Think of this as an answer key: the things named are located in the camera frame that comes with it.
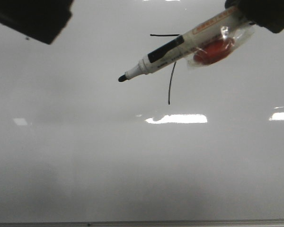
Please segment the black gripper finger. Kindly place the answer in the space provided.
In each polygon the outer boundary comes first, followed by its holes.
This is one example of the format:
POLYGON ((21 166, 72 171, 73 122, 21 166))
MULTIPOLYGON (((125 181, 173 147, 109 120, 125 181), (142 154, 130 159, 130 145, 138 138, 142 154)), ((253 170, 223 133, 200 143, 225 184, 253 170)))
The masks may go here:
POLYGON ((70 20, 72 0, 0 0, 0 23, 52 44, 70 20))
POLYGON ((237 7, 254 24, 278 34, 284 30, 284 0, 227 0, 224 7, 237 7))

